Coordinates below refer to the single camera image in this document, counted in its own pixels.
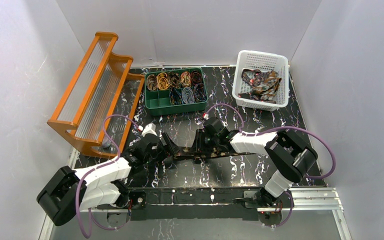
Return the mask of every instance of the wooden rack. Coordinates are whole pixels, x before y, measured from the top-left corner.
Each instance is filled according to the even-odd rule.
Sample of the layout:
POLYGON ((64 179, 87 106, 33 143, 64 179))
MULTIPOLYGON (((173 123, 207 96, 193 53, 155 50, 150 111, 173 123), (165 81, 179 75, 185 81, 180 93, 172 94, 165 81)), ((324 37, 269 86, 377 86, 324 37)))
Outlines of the wooden rack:
MULTIPOLYGON (((133 118, 144 76, 129 73, 133 58, 112 52, 118 40, 112 32, 97 32, 47 124, 86 156, 112 158, 101 149, 104 119, 112 115, 127 81, 139 81, 129 117, 133 118)), ((123 150, 131 123, 127 121, 119 144, 123 150)))

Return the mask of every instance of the orange wood frame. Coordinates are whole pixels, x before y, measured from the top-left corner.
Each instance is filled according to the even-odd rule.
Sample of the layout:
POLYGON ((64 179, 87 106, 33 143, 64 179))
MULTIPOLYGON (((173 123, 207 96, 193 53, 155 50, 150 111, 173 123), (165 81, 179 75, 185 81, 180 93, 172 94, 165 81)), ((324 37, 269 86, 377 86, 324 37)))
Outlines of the orange wood frame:
MULTIPOLYGON (((104 139, 104 132, 102 130, 99 132, 97 139, 92 139, 92 136, 90 135, 86 136, 86 138, 80 138, 75 136, 76 131, 80 125, 80 122, 83 119, 83 116, 86 112, 88 105, 91 102, 92 96, 94 95, 97 89, 98 83, 101 80, 101 77, 104 73, 106 66, 108 65, 112 70, 112 72, 117 76, 117 78, 120 78, 114 97, 110 99, 111 103, 106 116, 113 114, 117 101, 120 97, 120 93, 123 90, 124 83, 126 81, 140 81, 139 87, 137 88, 136 95, 133 101, 132 108, 129 113, 129 117, 133 118, 135 115, 136 107, 139 102, 139 97, 141 95, 142 88, 144 86, 145 78, 143 75, 129 73, 129 69, 130 69, 130 66, 132 65, 133 58, 131 56, 117 55, 112 53, 113 47, 116 41, 118 40, 118 38, 119 37, 117 36, 117 34, 112 32, 97 32, 95 34, 95 38, 93 39, 92 43, 87 49, 83 59, 80 62, 80 65, 78 66, 76 72, 74 73, 74 76, 71 79, 71 82, 68 84, 68 87, 65 90, 64 94, 62 95, 62 98, 59 101, 58 105, 56 106, 56 109, 53 112, 51 118, 47 121, 47 124, 51 128, 53 128, 59 135, 61 135, 67 142, 69 142, 80 153, 86 156, 101 157, 101 158, 113 158, 116 156, 113 153, 106 153, 106 152, 101 152, 97 150, 98 147, 102 145, 102 141, 104 139), (92 52, 95 49, 95 46, 97 44, 102 44, 100 42, 101 40, 109 41, 108 47, 106 48, 106 51, 103 54, 100 64, 95 74, 93 75, 92 81, 89 87, 87 88, 86 93, 84 94, 84 97, 80 103, 80 106, 77 109, 77 112, 73 120, 72 121, 58 120, 58 117, 62 112, 70 94, 72 93, 73 88, 75 87, 79 79, 79 76, 81 75, 83 69, 85 68, 89 58, 91 57, 92 52), (125 64, 125 68, 123 71, 119 70, 116 67, 117 63, 125 64)), ((94 119, 91 122, 91 126, 88 126, 89 128, 93 128, 95 131, 98 130, 98 128, 101 128, 101 122, 104 120, 104 119, 96 119, 96 118, 97 116, 95 115, 94 119)), ((105 127, 104 127, 105 129, 107 129, 109 123, 110 123, 109 120, 105 122, 105 127)), ((121 141, 119 144, 119 148, 121 151, 123 150, 124 145, 126 143, 126 139, 129 135, 130 127, 131 127, 131 123, 130 121, 127 121, 125 126, 125 131, 121 137, 121 141)))

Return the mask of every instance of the gray floor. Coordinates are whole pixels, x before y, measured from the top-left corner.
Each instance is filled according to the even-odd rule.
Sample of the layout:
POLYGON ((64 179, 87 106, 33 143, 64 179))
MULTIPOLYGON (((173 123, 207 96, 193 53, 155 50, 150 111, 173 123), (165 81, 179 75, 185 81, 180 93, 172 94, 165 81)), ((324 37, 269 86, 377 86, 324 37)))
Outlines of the gray floor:
MULTIPOLYGON (((102 224, 106 224, 107 213, 94 215, 102 224)), ((82 213, 87 224, 87 213, 82 213)), ((125 214, 118 216, 120 221, 125 214)), ((83 240, 77 219, 54 227, 52 240, 83 240)), ((132 221, 117 231, 102 230, 93 224, 91 240, 338 240, 335 219, 330 210, 293 211, 287 224, 278 229, 262 228, 258 222, 239 219, 162 219, 132 221)))

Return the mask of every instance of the gray wall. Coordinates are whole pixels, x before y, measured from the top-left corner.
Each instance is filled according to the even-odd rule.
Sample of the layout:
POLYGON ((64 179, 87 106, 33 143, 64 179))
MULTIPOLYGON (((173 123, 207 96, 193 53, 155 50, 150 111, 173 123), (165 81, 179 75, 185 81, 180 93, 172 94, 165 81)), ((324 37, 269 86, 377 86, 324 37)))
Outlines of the gray wall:
POLYGON ((0 1, 0 240, 39 236, 36 196, 71 149, 46 121, 83 55, 54 0, 0 1))
POLYGON ((84 50, 116 32, 134 66, 236 64, 241 50, 292 58, 321 0, 56 0, 84 50))
MULTIPOLYGON (((384 0, 323 0, 291 72, 307 127, 337 154, 327 180, 351 235, 384 239, 384 0)), ((326 172, 330 158, 317 150, 326 172)))

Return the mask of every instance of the wooden frame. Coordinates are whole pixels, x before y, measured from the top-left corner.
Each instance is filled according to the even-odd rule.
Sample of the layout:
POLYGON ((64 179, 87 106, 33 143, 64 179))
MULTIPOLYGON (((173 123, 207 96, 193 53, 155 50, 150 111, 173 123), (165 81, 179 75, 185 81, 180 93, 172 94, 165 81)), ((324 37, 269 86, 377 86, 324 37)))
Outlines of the wooden frame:
MULTIPOLYGON (((114 54, 112 52, 113 47, 117 40, 118 40, 117 34, 112 32, 97 32, 95 34, 95 38, 93 39, 83 59, 81 60, 80 65, 78 66, 76 72, 74 73, 74 76, 72 77, 70 83, 68 84, 67 89, 65 90, 61 100, 56 106, 54 113, 52 114, 51 118, 47 121, 47 124, 51 128, 53 128, 59 135, 61 135, 67 142, 69 142, 80 153, 86 156, 103 157, 103 158, 115 157, 115 154, 113 153, 106 153, 106 152, 101 152, 97 150, 102 145, 102 142, 104 139, 104 132, 101 130, 103 120, 107 116, 113 114, 125 82, 140 81, 139 87, 136 90, 136 95, 133 101, 132 109, 130 110, 130 113, 129 113, 129 117, 133 118, 135 115, 136 107, 139 102, 142 88, 144 86, 145 78, 143 75, 129 73, 129 69, 130 69, 130 66, 132 65, 133 58, 131 56, 114 54), (98 50, 94 52, 95 49, 100 50, 100 53, 102 53, 101 54, 102 57, 96 54, 98 50), (90 81, 90 84, 87 87, 86 92, 84 93, 82 101, 79 104, 73 119, 72 120, 58 119, 64 107, 71 107, 71 108, 73 107, 73 106, 66 106, 66 105, 68 103, 69 97, 72 94, 76 84, 79 84, 78 80, 81 74, 84 72, 85 67, 93 65, 93 63, 91 63, 92 55, 95 58, 96 56, 98 56, 100 58, 100 61, 99 61, 99 64, 95 64, 96 71, 93 74, 93 77, 91 79, 86 79, 86 81, 90 81), (88 106, 90 104, 96 104, 96 103, 91 103, 91 100, 93 99, 95 94, 98 94, 97 87, 103 78, 104 72, 110 72, 111 76, 114 77, 112 78, 114 79, 114 81, 111 82, 112 84, 110 85, 109 84, 110 80, 109 80, 108 85, 103 86, 102 88, 103 91, 101 90, 99 94, 100 96, 104 96, 104 97, 102 97, 102 99, 99 102, 100 105, 97 107, 96 112, 98 113, 96 112, 89 113, 90 120, 88 121, 88 125, 86 126, 86 123, 85 123, 85 126, 84 126, 85 128, 87 128, 87 131, 84 134, 84 137, 78 137, 76 136, 76 133, 79 130, 79 126, 82 123, 82 120, 85 116, 88 106), (109 106, 106 114, 104 114, 105 107, 101 107, 102 101, 104 101, 103 105, 109 106)), ((105 123, 105 129, 107 129, 109 123, 110 123, 109 120, 105 123)), ((127 121, 125 126, 126 130, 124 131, 119 144, 121 151, 123 150, 124 145, 126 143, 126 139, 128 137, 130 127, 131 127, 131 123, 127 121)))

